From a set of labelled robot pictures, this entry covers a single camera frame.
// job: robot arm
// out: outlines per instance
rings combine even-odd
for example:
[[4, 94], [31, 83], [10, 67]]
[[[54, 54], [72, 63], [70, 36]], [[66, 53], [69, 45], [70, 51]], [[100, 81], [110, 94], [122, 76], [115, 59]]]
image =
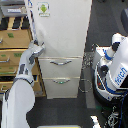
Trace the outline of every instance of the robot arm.
[[38, 57], [44, 48], [44, 45], [38, 46], [32, 41], [22, 54], [12, 88], [3, 96], [1, 128], [29, 128], [26, 113], [35, 103], [31, 70], [35, 64], [35, 57]]
[[112, 37], [112, 46], [96, 49], [93, 59], [94, 92], [103, 102], [119, 102], [128, 90], [125, 83], [125, 79], [128, 78], [127, 47], [128, 37], [117, 33]]

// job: refrigerator door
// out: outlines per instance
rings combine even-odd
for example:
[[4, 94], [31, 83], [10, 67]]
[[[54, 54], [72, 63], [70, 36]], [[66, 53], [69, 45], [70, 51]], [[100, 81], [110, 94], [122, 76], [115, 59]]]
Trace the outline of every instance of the refrigerator door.
[[83, 56], [92, 0], [31, 0], [31, 2], [32, 8], [29, 8], [27, 1], [25, 5], [32, 32], [30, 10], [33, 11], [38, 41], [40, 44], [44, 42], [46, 46], [46, 51], [41, 57]]

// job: refrigerator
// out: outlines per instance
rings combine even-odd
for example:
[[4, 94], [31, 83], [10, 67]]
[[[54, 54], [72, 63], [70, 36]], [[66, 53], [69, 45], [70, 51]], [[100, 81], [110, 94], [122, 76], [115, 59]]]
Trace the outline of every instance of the refrigerator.
[[33, 12], [39, 44], [38, 58], [47, 99], [77, 98], [92, 0], [25, 0], [34, 37]]

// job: freezer drawer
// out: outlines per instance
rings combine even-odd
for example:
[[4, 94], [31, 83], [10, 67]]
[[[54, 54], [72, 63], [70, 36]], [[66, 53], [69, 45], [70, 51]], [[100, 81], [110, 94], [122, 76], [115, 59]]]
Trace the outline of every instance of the freezer drawer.
[[20, 57], [26, 49], [0, 50], [0, 66], [19, 65]]
[[80, 76], [83, 58], [38, 59], [43, 78]]
[[[8, 89], [12, 87], [12, 84], [13, 84], [13, 81], [6, 81], [6, 80], [1, 81], [0, 82], [0, 93], [6, 92]], [[36, 76], [36, 79], [34, 80], [33, 91], [41, 91], [39, 76]]]
[[29, 30], [0, 31], [0, 48], [28, 48]]
[[[0, 76], [15, 76], [18, 70], [18, 65], [9, 65], [9, 66], [0, 66]], [[37, 64], [35, 63], [34, 67], [32, 68], [33, 75], [39, 75]]]
[[79, 78], [43, 79], [47, 99], [76, 98]]

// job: green sticker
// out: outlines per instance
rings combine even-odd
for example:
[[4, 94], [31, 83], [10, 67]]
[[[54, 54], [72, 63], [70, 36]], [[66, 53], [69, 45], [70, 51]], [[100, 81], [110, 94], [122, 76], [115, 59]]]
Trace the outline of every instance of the green sticker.
[[6, 55], [5, 54], [2, 54], [1, 57], [6, 57]]
[[8, 33], [9, 38], [14, 38], [13, 33]]
[[45, 13], [46, 12], [46, 10], [47, 10], [47, 8], [45, 7], [45, 5], [44, 4], [42, 4], [42, 6], [41, 6], [41, 8], [40, 8], [41, 10], [42, 10], [42, 12], [43, 13]]
[[14, 57], [21, 57], [22, 53], [14, 53]]
[[9, 67], [9, 69], [13, 69], [13, 67]]

